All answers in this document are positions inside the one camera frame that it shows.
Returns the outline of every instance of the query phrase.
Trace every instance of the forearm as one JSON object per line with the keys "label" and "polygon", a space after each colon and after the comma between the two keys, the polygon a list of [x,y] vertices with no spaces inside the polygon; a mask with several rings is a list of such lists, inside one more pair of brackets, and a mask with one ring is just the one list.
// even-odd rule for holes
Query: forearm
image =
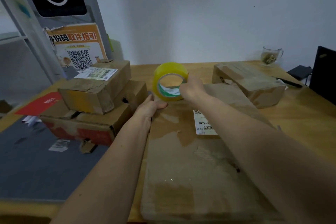
{"label": "forearm", "polygon": [[126,223],[151,121],[133,116],[52,223]]}
{"label": "forearm", "polygon": [[335,169],[295,140],[220,100],[202,94],[194,103],[242,169],[294,223],[335,218]]}

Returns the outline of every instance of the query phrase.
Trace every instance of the large cardboard box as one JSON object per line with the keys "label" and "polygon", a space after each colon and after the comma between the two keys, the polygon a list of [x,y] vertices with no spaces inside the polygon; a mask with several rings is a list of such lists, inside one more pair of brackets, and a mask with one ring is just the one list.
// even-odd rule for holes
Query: large cardboard box
{"label": "large cardboard box", "polygon": [[90,139],[94,144],[109,146],[147,95],[145,82],[131,80],[114,99],[115,108],[106,114],[69,110],[60,100],[44,111],[40,119],[59,138]]}
{"label": "large cardboard box", "polygon": [[73,78],[59,89],[70,110],[104,114],[114,108],[113,99],[131,79],[129,61],[103,60],[93,65],[97,68],[117,69],[108,80]]}
{"label": "large cardboard box", "polygon": [[286,88],[283,82],[244,62],[222,62],[214,65],[212,83],[221,83],[225,79],[235,82],[258,109],[276,105]]}
{"label": "large cardboard box", "polygon": [[[234,83],[205,89],[271,126]],[[141,215],[149,222],[281,219],[224,141],[218,135],[196,134],[193,108],[185,100],[171,102],[154,115],[145,154]]]}

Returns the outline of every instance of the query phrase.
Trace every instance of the hand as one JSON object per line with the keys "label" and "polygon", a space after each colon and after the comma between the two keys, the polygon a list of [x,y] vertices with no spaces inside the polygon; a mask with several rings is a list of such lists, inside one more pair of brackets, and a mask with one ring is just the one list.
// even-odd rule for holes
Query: hand
{"label": "hand", "polygon": [[157,109],[163,109],[168,105],[168,103],[166,102],[154,102],[153,100],[154,97],[152,94],[150,94],[146,98],[146,100],[138,106],[134,113],[134,116],[151,119]]}
{"label": "hand", "polygon": [[207,94],[201,79],[192,74],[188,75],[187,82],[181,84],[179,89],[181,96],[193,104],[195,104],[198,97]]}

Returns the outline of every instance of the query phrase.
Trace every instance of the glass mug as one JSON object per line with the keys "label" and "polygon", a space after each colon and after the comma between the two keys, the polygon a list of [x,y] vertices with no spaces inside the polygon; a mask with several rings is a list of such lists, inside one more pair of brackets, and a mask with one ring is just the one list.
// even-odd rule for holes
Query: glass mug
{"label": "glass mug", "polygon": [[280,57],[282,57],[284,51],[280,49],[275,48],[269,48],[269,47],[263,47],[260,60],[262,62],[263,66],[272,66],[274,65],[274,62],[278,59],[279,54],[281,53]]}

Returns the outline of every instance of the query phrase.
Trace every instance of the red envelope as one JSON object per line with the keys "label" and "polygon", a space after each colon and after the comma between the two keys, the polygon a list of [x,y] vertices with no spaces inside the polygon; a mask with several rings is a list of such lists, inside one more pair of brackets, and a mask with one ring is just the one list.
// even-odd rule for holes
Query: red envelope
{"label": "red envelope", "polygon": [[60,99],[61,95],[58,92],[50,92],[22,107],[15,114],[39,116]]}

